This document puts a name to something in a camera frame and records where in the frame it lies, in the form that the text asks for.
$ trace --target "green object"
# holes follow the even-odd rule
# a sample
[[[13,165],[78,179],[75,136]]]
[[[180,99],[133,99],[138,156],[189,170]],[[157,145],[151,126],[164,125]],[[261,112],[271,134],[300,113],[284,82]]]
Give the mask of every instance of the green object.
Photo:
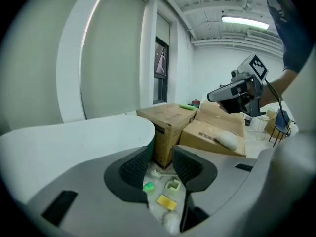
[[[179,107],[184,108],[184,109],[188,109],[193,111],[195,109],[195,107],[193,105],[181,105],[179,104]]]
[[[155,186],[152,182],[149,182],[143,186],[143,191],[148,193],[155,190]]]

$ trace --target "blue sleeve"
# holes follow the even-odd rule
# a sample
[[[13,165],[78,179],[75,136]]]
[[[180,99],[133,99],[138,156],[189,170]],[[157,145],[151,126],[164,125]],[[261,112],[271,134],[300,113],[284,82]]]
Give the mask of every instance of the blue sleeve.
[[[308,59],[313,39],[308,35],[300,15],[289,0],[267,0],[276,30],[283,42],[284,69],[300,72]]]

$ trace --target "ceiling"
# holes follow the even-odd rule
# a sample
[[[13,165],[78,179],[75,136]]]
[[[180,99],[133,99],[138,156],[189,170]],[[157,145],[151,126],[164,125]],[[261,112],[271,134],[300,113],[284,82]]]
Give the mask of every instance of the ceiling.
[[[266,0],[167,0],[180,9],[197,46],[226,46],[259,50],[282,57],[282,43],[269,14]],[[238,16],[269,24],[260,30],[242,24],[223,23],[222,16]]]

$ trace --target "yellow sponge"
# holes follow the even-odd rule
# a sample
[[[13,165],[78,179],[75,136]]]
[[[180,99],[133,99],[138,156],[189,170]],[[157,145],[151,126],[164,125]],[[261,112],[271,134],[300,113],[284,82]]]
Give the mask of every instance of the yellow sponge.
[[[161,204],[162,206],[166,207],[171,211],[173,211],[177,205],[175,201],[172,201],[164,195],[160,195],[160,197],[157,199],[157,203]]]

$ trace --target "window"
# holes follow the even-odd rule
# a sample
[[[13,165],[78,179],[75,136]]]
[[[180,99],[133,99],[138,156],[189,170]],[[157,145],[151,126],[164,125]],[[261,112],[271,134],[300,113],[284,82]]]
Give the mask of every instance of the window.
[[[167,102],[169,46],[156,37],[154,63],[154,104]]]

